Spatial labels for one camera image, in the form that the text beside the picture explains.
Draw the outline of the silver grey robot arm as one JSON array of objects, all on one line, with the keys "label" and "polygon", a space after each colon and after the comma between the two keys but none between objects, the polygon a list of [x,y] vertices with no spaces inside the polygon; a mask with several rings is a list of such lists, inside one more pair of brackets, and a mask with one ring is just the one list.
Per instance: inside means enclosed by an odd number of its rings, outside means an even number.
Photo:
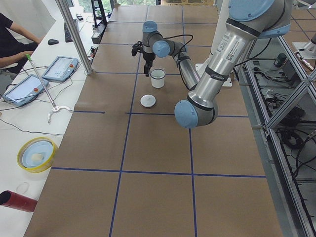
[{"label": "silver grey robot arm", "polygon": [[215,121],[218,106],[215,100],[230,72],[252,40],[285,35],[290,29],[291,0],[231,0],[227,7],[228,18],[217,49],[206,61],[199,75],[182,43],[164,38],[154,21],[143,24],[141,47],[148,74],[155,57],[172,56],[189,92],[185,100],[174,109],[178,124],[195,128]]}]

